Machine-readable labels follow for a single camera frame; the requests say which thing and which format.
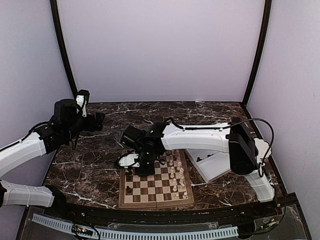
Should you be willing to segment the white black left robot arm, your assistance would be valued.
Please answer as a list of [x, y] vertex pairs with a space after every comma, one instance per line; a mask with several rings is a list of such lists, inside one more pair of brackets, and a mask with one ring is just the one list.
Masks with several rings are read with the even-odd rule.
[[[75, 99], [66, 98], [54, 104], [53, 116], [33, 126], [27, 135], [0, 150], [0, 175], [4, 176], [24, 163], [48, 155], [63, 145], [76, 148], [82, 132], [101, 131], [105, 115], [86, 111], [90, 93], [80, 90]], [[51, 208], [60, 218], [71, 213], [66, 196], [55, 186], [30, 186], [0, 181], [0, 205], [42, 206]]]

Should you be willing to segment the wooden chess board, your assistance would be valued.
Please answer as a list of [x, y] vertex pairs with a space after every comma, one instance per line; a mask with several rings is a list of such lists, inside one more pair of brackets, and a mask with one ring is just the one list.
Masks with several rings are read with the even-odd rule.
[[[160, 164], [159, 161], [154, 162], [154, 175], [138, 176], [133, 168], [121, 170], [119, 180], [119, 208], [130, 210], [152, 210], [185, 207], [194, 203], [194, 195], [191, 187], [188, 166], [184, 151], [181, 149], [179, 149], [179, 155], [182, 160], [182, 166], [186, 170], [186, 187], [189, 192], [189, 199], [164, 201], [162, 186], [162, 166], [165, 164], [164, 154], [160, 157], [163, 164]], [[132, 175], [131, 182], [126, 182], [126, 173]], [[126, 195], [127, 186], [132, 188], [131, 195]]]

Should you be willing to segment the white divided plastic tray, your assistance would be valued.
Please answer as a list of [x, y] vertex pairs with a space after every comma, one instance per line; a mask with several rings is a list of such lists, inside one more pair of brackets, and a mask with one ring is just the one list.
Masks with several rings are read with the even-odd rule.
[[[228, 153], [201, 149], [185, 149], [184, 152], [207, 184], [231, 172]], [[204, 157], [211, 154], [212, 156], [196, 162], [197, 157]]]

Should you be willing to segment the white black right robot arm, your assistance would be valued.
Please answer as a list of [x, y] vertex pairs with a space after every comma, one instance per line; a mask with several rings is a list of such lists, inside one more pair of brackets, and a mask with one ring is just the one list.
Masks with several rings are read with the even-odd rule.
[[118, 159], [122, 168], [135, 168], [140, 175], [154, 175], [154, 162], [166, 151], [194, 150], [208, 154], [215, 167], [228, 163], [230, 170], [244, 176], [256, 193], [255, 213], [266, 217], [275, 208], [276, 189], [264, 170], [265, 159], [272, 154], [272, 143], [254, 138], [245, 120], [212, 125], [179, 125], [169, 117], [154, 123], [149, 130], [128, 126], [120, 141], [133, 149]]

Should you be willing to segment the dark chess king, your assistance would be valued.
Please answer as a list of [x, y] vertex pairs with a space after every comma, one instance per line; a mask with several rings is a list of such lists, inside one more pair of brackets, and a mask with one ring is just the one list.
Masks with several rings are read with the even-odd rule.
[[132, 182], [133, 181], [132, 177], [133, 176], [130, 173], [128, 173], [128, 172], [125, 173], [126, 182]]

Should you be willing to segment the dark chess queen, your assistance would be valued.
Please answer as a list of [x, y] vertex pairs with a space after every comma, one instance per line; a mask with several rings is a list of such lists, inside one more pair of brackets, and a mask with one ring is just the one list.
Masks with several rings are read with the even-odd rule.
[[129, 186], [126, 187], [126, 195], [131, 195], [133, 193], [133, 189]]

